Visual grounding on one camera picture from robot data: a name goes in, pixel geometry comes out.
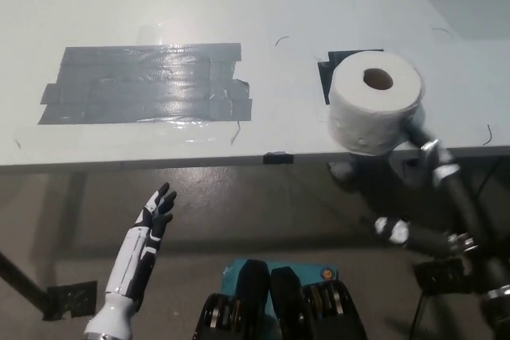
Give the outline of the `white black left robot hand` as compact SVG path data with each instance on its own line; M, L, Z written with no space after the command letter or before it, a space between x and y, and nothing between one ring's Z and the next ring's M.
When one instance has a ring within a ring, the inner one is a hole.
M167 224L173 219L175 198L166 182L143 206L117 254L104 305L88 322L84 339L132 338L131 320L143 303Z

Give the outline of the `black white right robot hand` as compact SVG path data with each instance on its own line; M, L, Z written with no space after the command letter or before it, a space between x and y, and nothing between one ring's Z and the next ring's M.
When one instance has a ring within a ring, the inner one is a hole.
M462 233L440 233L407 221L379 217L367 221L378 236L397 246L434 257L418 266L425 295L475 293L484 302L509 297L509 250L493 236L486 212L465 184L461 167L439 141L410 119L402 124L408 142L421 151L433 187L453 203Z

